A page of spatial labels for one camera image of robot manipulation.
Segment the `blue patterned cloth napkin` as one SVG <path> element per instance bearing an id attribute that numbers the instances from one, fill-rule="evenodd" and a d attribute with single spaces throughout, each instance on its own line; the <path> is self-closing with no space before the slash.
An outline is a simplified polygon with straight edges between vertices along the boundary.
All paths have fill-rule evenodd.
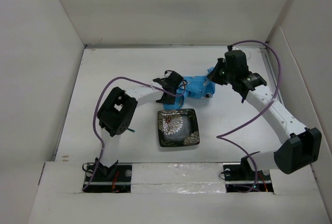
<path id="1" fill-rule="evenodd" d="M 184 80 L 187 82 L 185 86 L 186 90 L 184 93 L 184 87 L 180 86 L 177 89 L 177 94 L 183 96 L 177 97 L 174 104 L 163 104 L 164 110 L 181 109 L 187 99 L 210 99 L 215 93 L 216 84 L 211 82 L 207 75 L 213 70 L 214 67 L 207 69 L 207 74 L 203 76 L 185 76 Z"/>

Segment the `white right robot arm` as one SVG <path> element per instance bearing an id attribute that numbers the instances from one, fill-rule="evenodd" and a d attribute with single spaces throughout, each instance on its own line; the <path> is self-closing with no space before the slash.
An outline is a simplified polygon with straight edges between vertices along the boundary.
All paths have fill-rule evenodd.
<path id="1" fill-rule="evenodd" d="M 240 166 L 242 177 L 252 179 L 261 170 L 291 174 L 318 160 L 321 132 L 317 128 L 309 129 L 274 98 L 266 81 L 258 73 L 250 72 L 243 51 L 227 51 L 207 77 L 216 84 L 231 85 L 242 101 L 247 101 L 261 113 L 281 143 L 275 151 L 243 158 Z"/>

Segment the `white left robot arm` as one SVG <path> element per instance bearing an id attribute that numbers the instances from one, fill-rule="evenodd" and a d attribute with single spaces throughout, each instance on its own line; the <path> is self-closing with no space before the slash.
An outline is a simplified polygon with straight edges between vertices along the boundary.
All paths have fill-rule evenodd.
<path id="1" fill-rule="evenodd" d="M 120 87 L 111 89 L 108 96 L 103 99 L 107 89 L 118 80 L 126 80 L 137 85 L 137 87 L 124 90 Z M 93 114 L 93 132 L 101 143 L 101 151 L 95 159 L 94 173 L 103 180 L 114 178 L 118 166 L 117 147 L 118 142 L 108 144 L 102 137 L 101 131 L 105 131 L 110 138 L 115 138 L 125 132 L 131 124 L 136 108 L 149 102 L 174 103 L 178 97 L 179 87 L 186 87 L 185 79 L 175 71 L 163 78 L 155 78 L 153 82 L 158 85 L 144 83 L 128 77 L 119 76 L 112 79 L 102 90 Z"/>

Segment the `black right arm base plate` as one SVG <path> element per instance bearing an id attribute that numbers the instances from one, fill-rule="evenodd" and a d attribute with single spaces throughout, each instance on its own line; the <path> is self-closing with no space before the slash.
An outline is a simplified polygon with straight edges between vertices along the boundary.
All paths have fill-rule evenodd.
<path id="1" fill-rule="evenodd" d="M 219 174 L 225 182 L 227 193 L 248 191 L 254 183 L 255 172 L 251 168 L 245 169 L 239 163 L 224 163 L 223 171 Z M 258 171 L 256 184 L 252 192 L 274 192 L 270 172 Z"/>

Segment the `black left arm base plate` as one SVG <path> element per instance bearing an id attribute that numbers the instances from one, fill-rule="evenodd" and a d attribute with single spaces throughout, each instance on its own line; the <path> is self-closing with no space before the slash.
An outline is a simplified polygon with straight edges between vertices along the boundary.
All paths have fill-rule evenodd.
<path id="1" fill-rule="evenodd" d="M 132 164 L 118 163 L 110 177 L 105 176 L 100 170 L 95 173 L 92 182 L 89 180 L 92 176 L 95 165 L 85 163 L 82 169 L 85 172 L 82 191 L 85 193 L 130 193 L 132 179 Z"/>

